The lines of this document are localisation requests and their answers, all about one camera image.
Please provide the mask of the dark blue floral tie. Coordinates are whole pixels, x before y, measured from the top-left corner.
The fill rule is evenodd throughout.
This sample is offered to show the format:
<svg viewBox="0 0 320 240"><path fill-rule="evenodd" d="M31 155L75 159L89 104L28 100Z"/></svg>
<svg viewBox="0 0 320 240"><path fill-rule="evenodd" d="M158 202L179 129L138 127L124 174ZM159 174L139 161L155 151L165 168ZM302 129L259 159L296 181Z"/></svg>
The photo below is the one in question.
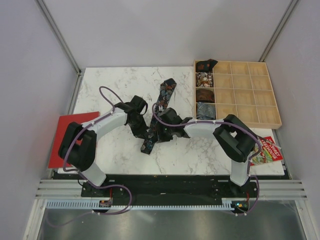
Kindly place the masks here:
<svg viewBox="0 0 320 240"><path fill-rule="evenodd" d="M159 96L155 102L155 106L152 107L152 112L159 118L159 114L164 111L170 102L171 96L173 95L175 88L177 86L176 81L173 78L169 78L160 84ZM144 154L149 155L156 143L165 142L166 140L172 140L172 136L166 136L164 133L164 128L166 126L159 123L159 121L152 116L149 129L148 138L144 140L140 151Z"/></svg>

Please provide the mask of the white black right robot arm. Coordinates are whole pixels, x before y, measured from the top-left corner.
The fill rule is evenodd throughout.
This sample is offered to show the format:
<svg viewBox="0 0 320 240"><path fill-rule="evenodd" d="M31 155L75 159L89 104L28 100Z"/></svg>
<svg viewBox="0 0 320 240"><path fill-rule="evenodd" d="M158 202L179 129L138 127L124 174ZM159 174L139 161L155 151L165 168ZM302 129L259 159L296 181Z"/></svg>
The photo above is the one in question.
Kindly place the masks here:
<svg viewBox="0 0 320 240"><path fill-rule="evenodd" d="M258 136L237 116L228 114L220 120L181 119L173 108L163 110L157 105L152 107L152 114L157 120L160 141L169 141L172 136L215 139L231 160L230 193L240 197L247 191L250 164L262 151L262 144Z"/></svg>

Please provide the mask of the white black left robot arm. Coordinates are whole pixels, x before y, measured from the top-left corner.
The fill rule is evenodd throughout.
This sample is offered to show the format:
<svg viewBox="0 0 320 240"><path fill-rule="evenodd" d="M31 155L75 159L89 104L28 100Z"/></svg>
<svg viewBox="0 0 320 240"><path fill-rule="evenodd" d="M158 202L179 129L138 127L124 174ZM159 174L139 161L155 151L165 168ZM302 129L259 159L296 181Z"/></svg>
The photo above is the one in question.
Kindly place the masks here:
<svg viewBox="0 0 320 240"><path fill-rule="evenodd" d="M134 137L148 139L148 127L142 113L147 109L147 102L135 95L130 102L119 102L112 110L93 120L69 123L58 150L58 156L63 159L63 170L68 171L66 164L72 165L74 171L93 184L95 194L106 196L110 185L95 161L97 143L109 132L125 125L130 127Z"/></svg>

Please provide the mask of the grey blue rolled tie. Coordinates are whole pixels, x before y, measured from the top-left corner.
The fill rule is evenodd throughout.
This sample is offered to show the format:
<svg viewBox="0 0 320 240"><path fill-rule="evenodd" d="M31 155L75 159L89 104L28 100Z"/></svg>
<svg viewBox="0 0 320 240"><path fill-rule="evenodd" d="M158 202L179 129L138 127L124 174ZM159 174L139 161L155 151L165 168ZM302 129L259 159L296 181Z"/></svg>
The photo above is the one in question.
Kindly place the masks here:
<svg viewBox="0 0 320 240"><path fill-rule="evenodd" d="M198 102L196 108L196 118L199 120L215 120L216 107L208 103Z"/></svg>

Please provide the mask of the dark brown rolled tie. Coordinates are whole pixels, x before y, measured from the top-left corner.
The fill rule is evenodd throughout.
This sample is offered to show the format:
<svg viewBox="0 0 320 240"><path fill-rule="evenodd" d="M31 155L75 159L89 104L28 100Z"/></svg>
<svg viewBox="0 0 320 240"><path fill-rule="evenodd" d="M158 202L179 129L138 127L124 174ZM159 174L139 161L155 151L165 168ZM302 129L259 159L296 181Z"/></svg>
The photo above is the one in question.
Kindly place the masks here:
<svg viewBox="0 0 320 240"><path fill-rule="evenodd" d="M202 103L215 103L215 94L209 89L197 89L196 90L196 102Z"/></svg>

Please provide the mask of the multicolour patterned rolled tie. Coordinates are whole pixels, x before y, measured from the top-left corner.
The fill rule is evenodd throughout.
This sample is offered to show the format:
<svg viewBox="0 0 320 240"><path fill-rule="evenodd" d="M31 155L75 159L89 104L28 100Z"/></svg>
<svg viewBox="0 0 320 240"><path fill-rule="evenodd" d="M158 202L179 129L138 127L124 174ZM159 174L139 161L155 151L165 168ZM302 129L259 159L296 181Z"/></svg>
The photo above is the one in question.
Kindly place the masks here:
<svg viewBox="0 0 320 240"><path fill-rule="evenodd" d="M214 75L210 72L197 72L195 83L196 87L212 88L214 86Z"/></svg>

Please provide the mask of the black orange rolled tie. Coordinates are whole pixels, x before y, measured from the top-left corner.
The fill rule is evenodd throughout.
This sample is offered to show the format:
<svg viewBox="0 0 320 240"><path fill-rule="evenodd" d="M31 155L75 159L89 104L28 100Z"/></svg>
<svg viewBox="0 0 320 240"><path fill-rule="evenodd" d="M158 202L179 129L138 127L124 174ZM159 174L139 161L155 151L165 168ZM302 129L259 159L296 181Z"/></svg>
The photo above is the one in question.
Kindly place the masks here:
<svg viewBox="0 0 320 240"><path fill-rule="evenodd" d="M196 73L212 73L215 65L218 64L218 61L215 59L200 60L195 64Z"/></svg>

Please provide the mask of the wooden compartment tray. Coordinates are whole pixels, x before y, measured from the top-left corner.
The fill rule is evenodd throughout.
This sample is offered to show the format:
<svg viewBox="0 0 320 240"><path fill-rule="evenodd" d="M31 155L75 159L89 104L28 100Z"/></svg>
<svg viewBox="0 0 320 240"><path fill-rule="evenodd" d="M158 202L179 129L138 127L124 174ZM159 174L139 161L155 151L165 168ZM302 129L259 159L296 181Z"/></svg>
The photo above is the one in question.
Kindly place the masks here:
<svg viewBox="0 0 320 240"><path fill-rule="evenodd" d="M277 130L282 126L272 81L266 63L218 60L213 68L213 87L196 87L196 62L193 64L194 100L196 90L214 92L216 118L237 116L250 128Z"/></svg>

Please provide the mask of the red flat box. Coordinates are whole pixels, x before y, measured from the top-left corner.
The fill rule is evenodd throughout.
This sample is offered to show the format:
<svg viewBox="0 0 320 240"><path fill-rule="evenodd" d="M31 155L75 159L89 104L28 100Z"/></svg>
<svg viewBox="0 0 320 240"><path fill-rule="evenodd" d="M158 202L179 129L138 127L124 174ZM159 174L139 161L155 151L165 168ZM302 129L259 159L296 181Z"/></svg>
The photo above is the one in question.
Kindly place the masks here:
<svg viewBox="0 0 320 240"><path fill-rule="evenodd" d="M63 137L67 130L68 125L71 122L76 122L78 124L91 121L100 116L99 111L87 112L87 113L78 113L70 115L62 115L58 119L57 129L53 141L53 146L50 153L50 158L48 162L49 169L58 169L63 167L63 159L59 157L58 151L60 145L63 141Z"/></svg>

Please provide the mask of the red treehouse children's book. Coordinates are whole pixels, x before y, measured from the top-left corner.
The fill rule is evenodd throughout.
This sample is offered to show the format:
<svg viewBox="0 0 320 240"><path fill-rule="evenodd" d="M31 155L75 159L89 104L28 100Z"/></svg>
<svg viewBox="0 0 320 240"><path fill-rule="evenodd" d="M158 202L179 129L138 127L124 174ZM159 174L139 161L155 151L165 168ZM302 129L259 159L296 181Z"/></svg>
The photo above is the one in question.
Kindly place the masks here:
<svg viewBox="0 0 320 240"><path fill-rule="evenodd" d="M274 142L271 136L264 137L272 142ZM284 158L281 154L281 151L270 145L268 142L265 142L263 139L259 139L259 143L261 145L261 152L259 155L256 155L251 160L251 166L259 166L264 164L269 164L277 161L282 161Z"/></svg>

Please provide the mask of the thin pencil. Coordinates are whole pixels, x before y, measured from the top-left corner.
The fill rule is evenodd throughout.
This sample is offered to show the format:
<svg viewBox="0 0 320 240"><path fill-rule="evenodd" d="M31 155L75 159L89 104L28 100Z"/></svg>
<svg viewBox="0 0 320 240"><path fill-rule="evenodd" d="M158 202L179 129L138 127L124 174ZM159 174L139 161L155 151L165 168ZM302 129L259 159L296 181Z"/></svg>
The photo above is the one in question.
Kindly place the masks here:
<svg viewBox="0 0 320 240"><path fill-rule="evenodd" d="M265 142L269 143L270 145L272 145L273 147L275 147L275 148L277 148L277 149L279 149L279 150L281 150L281 149L282 149L282 147L281 147L281 146L276 145L273 141L268 140L268 139L266 139L265 137L262 137L262 136L260 136L260 135L258 135L257 137L258 137L259 139L264 140Z"/></svg>

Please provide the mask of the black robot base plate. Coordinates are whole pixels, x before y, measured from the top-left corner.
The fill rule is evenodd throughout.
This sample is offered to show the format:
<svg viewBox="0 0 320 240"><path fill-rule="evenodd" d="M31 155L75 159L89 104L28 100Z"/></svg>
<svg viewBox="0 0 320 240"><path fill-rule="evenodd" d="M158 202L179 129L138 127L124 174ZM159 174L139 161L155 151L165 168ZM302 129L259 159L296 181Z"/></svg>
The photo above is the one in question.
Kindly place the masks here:
<svg viewBox="0 0 320 240"><path fill-rule="evenodd" d="M218 204L257 197L255 181L237 186L229 176L109 174L101 189L82 184L83 198L111 198L118 204Z"/></svg>

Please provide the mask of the grey aluminium frame post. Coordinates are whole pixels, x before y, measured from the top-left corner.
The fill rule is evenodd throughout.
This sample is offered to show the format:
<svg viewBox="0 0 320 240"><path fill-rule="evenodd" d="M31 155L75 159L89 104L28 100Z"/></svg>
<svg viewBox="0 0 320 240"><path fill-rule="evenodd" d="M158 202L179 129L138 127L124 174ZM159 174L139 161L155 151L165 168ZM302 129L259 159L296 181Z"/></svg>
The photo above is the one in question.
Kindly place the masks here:
<svg viewBox="0 0 320 240"><path fill-rule="evenodd" d="M35 3L37 4L41 13L43 14L48 26L50 27L52 33L56 37L60 47L62 48L65 56L67 57L69 63L71 64L73 70L75 71L76 75L80 76L82 73L82 70L81 70L79 64L77 63L74 55L72 54L72 52L71 52L65 38L63 37L53 15L51 14L47 4L45 3L44 0L35 0Z"/></svg>

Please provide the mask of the grey right frame post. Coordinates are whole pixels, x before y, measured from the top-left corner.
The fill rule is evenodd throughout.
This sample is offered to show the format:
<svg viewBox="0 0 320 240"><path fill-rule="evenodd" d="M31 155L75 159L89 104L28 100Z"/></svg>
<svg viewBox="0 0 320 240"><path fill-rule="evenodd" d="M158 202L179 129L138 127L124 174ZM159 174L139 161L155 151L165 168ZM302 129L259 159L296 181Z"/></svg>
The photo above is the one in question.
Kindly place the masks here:
<svg viewBox="0 0 320 240"><path fill-rule="evenodd" d="M294 11L296 10L297 6L301 0L291 0L285 9L281 19L279 20L275 30L273 31L267 45L265 46L258 62L265 62L268 55L270 54L271 50L273 49L275 43L277 42L278 38L280 37L282 31L285 29L287 23L289 22L290 18L292 17Z"/></svg>

